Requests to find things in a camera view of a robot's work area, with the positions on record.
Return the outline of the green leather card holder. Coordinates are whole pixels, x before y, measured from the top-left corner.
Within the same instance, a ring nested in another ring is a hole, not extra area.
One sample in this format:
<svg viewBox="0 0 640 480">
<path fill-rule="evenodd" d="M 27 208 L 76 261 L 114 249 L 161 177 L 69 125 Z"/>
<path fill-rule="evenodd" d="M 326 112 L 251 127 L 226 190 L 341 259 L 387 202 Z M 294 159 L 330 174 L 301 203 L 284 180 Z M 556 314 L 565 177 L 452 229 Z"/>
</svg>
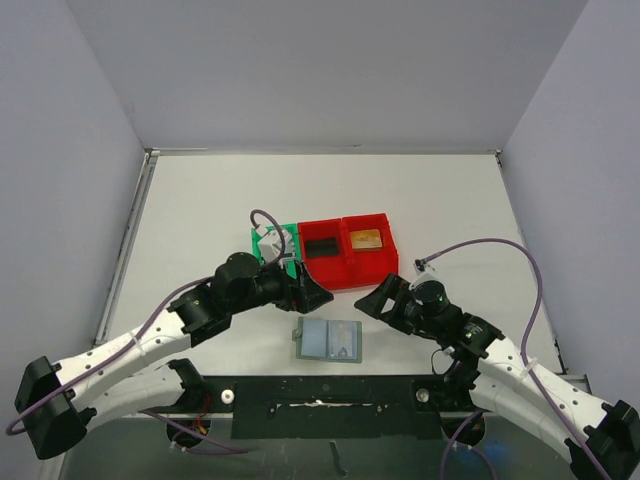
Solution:
<svg viewBox="0 0 640 480">
<path fill-rule="evenodd" d="M 328 353 L 328 325 L 331 322 L 347 321 L 358 324 L 358 356 L 356 359 L 331 358 Z M 360 364 L 362 362 L 362 324 L 359 321 L 328 320 L 314 317 L 299 317 L 292 331 L 295 356 L 300 360 Z"/>
</svg>

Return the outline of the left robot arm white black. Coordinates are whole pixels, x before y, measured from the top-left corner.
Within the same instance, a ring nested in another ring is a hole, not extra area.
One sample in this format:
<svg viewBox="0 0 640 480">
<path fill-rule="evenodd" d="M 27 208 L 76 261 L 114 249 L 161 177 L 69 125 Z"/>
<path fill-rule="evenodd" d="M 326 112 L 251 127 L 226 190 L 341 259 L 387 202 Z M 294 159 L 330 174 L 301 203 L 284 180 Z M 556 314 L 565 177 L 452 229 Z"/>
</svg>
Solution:
<svg viewBox="0 0 640 480">
<path fill-rule="evenodd" d="M 30 362 L 7 435 L 27 434 L 37 458 L 47 460 L 112 419 L 164 407 L 198 411 L 204 378 L 178 353 L 229 329 L 236 314 L 266 305 L 306 314 L 333 300 L 302 261 L 293 264 L 290 276 L 279 264 L 234 253 L 213 276 L 170 293 L 141 326 L 75 357 Z"/>
</svg>

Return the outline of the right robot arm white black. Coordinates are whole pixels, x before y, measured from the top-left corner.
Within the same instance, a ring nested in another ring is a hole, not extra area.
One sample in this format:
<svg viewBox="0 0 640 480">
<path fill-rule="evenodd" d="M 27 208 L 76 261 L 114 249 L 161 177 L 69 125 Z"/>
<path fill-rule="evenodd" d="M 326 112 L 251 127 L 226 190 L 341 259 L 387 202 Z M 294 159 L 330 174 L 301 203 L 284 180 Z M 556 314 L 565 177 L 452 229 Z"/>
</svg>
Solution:
<svg viewBox="0 0 640 480">
<path fill-rule="evenodd" d="M 508 420 L 555 450 L 578 479 L 628 479 L 639 465 L 639 414 L 610 404 L 523 356 L 497 327 L 451 303 L 435 280 L 390 274 L 355 308 L 407 335 L 436 342 L 456 363 L 445 395 Z"/>
</svg>

